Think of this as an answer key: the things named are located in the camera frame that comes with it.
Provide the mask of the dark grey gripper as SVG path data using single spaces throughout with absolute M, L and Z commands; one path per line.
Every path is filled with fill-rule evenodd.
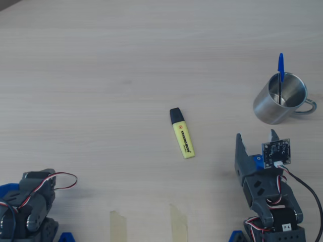
M 268 141 L 272 143 L 279 140 L 275 130 L 271 129 Z M 235 172 L 251 210 L 257 206 L 265 207 L 267 200 L 276 202 L 279 199 L 277 177 L 283 174 L 282 170 L 276 168 L 256 172 L 254 158 L 254 155 L 248 156 L 242 136 L 238 133 L 236 135 Z

